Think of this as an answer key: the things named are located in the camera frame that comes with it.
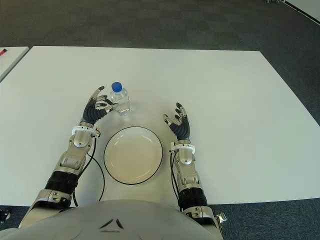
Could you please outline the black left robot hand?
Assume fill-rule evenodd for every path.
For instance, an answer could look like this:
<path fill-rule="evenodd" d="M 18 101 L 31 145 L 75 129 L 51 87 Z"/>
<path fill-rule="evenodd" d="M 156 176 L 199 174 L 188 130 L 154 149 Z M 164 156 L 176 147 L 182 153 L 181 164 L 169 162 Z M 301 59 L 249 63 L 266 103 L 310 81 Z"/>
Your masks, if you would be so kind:
<path fill-rule="evenodd" d="M 93 127 L 98 120 L 117 108 L 118 103 L 113 103 L 107 95 L 100 95 L 104 89 L 104 86 L 100 86 L 89 98 L 79 122 L 80 126 Z"/>

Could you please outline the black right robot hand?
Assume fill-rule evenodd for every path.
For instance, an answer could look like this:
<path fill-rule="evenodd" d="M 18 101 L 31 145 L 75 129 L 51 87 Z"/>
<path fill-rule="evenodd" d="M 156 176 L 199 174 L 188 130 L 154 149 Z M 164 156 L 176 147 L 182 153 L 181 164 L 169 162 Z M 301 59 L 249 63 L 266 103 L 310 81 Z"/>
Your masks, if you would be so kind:
<path fill-rule="evenodd" d="M 177 120 L 177 123 L 171 120 L 166 114 L 163 114 L 164 122 L 174 133 L 178 141 L 190 141 L 190 124 L 188 115 L 185 108 L 179 102 L 176 103 L 175 112 L 176 115 L 174 117 Z"/>

